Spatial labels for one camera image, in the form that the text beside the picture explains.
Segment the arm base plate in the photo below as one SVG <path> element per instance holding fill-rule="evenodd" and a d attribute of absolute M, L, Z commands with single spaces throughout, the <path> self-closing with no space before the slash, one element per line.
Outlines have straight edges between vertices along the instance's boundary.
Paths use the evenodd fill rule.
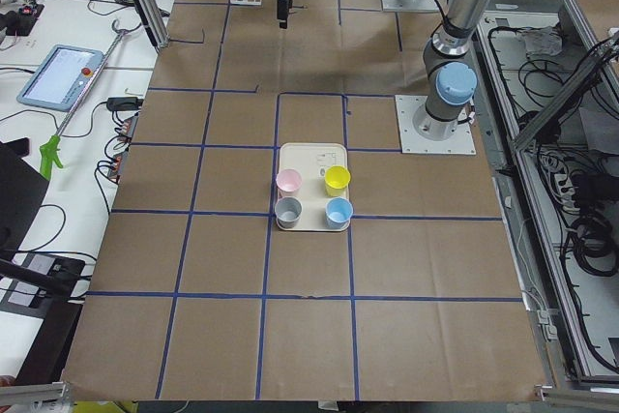
<path fill-rule="evenodd" d="M 453 122 L 439 122 L 427 113 L 426 99 L 426 96 L 395 95 L 401 152 L 474 156 L 476 149 L 465 110 Z"/>
<path fill-rule="evenodd" d="M 381 0 L 384 12 L 438 13 L 433 0 Z"/>

